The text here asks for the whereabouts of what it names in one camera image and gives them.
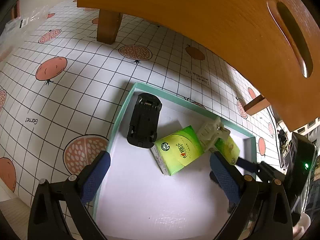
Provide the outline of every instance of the wooden leg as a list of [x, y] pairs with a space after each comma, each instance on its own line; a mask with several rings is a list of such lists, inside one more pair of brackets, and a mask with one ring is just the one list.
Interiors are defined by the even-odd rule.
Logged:
[[121, 24], [122, 13], [100, 10], [97, 41], [112, 44], [116, 40], [116, 36]]
[[243, 109], [248, 115], [254, 115], [268, 106], [270, 106], [268, 100], [266, 100], [263, 95], [258, 95], [255, 99], [247, 103]]

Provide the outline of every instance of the blue textured pad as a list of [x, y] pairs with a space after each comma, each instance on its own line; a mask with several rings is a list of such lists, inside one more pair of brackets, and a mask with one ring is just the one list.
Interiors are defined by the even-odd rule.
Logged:
[[110, 154], [105, 152], [95, 169], [91, 172], [81, 190], [81, 202], [83, 204], [93, 200], [100, 184], [110, 167]]
[[232, 178], [228, 170], [223, 166], [215, 153], [211, 154], [210, 167], [214, 175], [216, 176], [221, 188], [226, 194], [228, 200], [237, 205], [241, 198], [240, 187]]

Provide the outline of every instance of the plastic wrap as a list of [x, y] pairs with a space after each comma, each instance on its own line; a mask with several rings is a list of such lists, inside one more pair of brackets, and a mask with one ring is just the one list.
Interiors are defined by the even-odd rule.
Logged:
[[0, 36], [0, 70], [8, 57], [21, 46], [48, 17], [48, 7], [36, 8], [32, 13], [9, 21]]

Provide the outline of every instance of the handle cutout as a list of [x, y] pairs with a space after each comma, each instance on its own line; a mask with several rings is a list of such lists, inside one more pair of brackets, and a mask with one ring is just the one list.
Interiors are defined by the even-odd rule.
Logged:
[[313, 71], [312, 58], [299, 25], [284, 3], [277, 0], [269, 0], [267, 5], [274, 21], [289, 42], [303, 76], [305, 78], [310, 77]]

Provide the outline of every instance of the wooden tabletop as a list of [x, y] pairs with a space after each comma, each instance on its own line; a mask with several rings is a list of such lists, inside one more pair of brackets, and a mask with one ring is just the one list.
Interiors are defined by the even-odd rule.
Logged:
[[[287, 25], [276, 23], [277, 10], [271, 15], [277, 2], [291, 12], [305, 47], [296, 44]], [[77, 5], [142, 17], [199, 42], [249, 80], [289, 130], [320, 116], [320, 30], [300, 0], [78, 0]], [[309, 51], [311, 67], [310, 59], [301, 61], [308, 54], [301, 46]], [[309, 78], [301, 62], [313, 68]]]

